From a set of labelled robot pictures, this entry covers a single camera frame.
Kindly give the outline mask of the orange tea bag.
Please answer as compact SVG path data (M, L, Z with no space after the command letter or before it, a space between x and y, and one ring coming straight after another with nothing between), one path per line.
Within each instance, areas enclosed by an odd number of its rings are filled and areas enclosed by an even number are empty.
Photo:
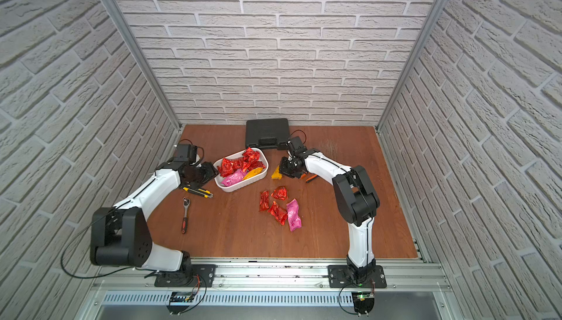
M271 178L273 180L281 180L283 178L282 174L280 173L280 167L277 166L274 173L272 174Z

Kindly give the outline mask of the white storage box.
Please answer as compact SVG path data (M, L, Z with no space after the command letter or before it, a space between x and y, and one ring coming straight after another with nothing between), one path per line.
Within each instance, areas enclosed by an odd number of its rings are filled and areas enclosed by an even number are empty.
M227 193L255 183L266 177L269 163L263 151L257 147L248 147L214 163L219 171L215 182Z

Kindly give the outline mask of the red tea bag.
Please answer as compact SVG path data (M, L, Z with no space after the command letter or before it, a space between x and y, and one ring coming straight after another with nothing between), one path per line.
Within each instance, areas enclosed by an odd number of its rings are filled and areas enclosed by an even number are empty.
M267 211L269 210L270 205L269 205L269 192L266 191L262 191L261 192L261 196L260 196L260 202L259 202L259 211L263 212L263 211Z
M287 200L288 198L287 188L284 185L275 188L275 190L272 192L272 197L274 199L281 200L281 201Z
M268 212L276 219L276 221L284 226L288 218L288 212L285 208L281 207L278 203L273 202Z

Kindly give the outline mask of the yellow tea bag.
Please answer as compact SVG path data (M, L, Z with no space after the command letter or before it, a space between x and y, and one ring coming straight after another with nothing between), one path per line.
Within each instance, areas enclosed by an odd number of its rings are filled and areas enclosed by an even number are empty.
M262 172L263 172L263 167L257 167L255 169L252 169L244 176L244 180L254 178L257 175L260 175L260 173L262 173Z

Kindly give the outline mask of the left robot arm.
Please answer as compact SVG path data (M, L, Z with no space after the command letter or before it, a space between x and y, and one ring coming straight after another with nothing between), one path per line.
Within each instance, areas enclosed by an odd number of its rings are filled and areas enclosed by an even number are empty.
M172 191L200 188L218 176L218 170L203 159L203 148L190 142L180 143L174 156L160 164L127 198L113 207L98 209L92 216L92 264L179 271L187 254L156 244L148 220Z

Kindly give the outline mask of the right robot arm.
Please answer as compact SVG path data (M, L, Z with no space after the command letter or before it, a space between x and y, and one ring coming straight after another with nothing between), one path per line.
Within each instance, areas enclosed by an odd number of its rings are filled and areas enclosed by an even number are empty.
M332 184L337 208L348 223L350 248L346 257L352 282L364 283L375 271L373 224L380 199L363 166L345 166L316 149L307 149L299 137L287 142L288 156L280 162L280 173L299 178L305 172Z

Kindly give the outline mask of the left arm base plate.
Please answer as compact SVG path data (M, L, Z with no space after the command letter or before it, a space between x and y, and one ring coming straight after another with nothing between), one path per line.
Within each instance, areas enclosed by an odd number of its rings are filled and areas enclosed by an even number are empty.
M192 264L174 272L157 272L155 287L187 288L196 286L198 280L201 287L212 287L216 268L216 264Z

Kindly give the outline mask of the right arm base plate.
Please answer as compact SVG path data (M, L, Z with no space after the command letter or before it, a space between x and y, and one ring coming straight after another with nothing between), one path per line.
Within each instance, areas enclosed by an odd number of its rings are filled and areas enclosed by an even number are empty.
M386 289L386 276L380 265L368 265L354 269L351 265L329 265L327 267L329 286L341 289L344 286L359 287L364 289Z

